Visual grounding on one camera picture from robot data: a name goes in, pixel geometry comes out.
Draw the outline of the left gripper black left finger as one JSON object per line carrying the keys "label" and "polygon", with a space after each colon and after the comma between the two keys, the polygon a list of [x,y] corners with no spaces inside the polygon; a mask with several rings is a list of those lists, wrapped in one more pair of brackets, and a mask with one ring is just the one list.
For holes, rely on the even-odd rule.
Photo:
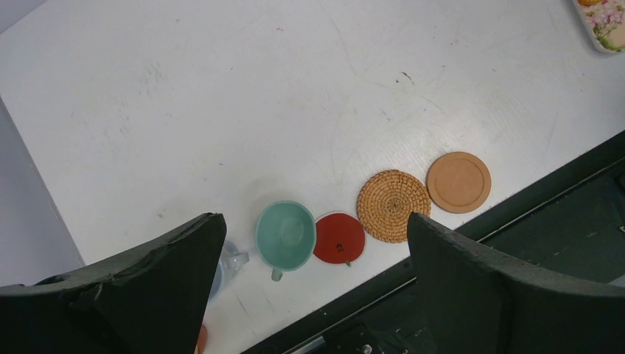
{"label": "left gripper black left finger", "polygon": [[226,237],[204,213],[97,263],[1,288],[3,353],[193,353]]}

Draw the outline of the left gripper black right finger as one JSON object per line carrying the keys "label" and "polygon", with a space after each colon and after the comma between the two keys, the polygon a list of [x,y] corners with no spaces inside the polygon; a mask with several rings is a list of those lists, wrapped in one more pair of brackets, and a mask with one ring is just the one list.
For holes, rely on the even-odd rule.
{"label": "left gripper black right finger", "polygon": [[622,353],[624,290],[560,274],[413,213],[408,246],[438,353]]}

